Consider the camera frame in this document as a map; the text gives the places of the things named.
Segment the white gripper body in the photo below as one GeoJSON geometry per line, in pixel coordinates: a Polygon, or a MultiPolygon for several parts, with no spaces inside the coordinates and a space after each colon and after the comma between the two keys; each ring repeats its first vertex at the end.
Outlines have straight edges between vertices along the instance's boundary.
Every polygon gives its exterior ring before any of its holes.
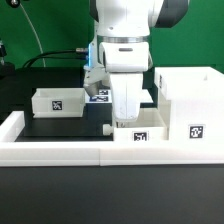
{"type": "Polygon", "coordinates": [[[113,115],[117,122],[134,122],[140,111],[142,73],[110,75],[113,115]]]}

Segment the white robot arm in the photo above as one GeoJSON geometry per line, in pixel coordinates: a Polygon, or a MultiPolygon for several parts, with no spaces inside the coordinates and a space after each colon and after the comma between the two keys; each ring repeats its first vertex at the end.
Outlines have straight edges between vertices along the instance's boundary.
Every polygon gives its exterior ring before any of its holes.
{"type": "Polygon", "coordinates": [[[143,73],[153,67],[150,29],[171,28],[187,13],[190,0],[89,0],[94,38],[84,66],[84,88],[110,88],[113,117],[134,122],[140,111],[143,73]]]}

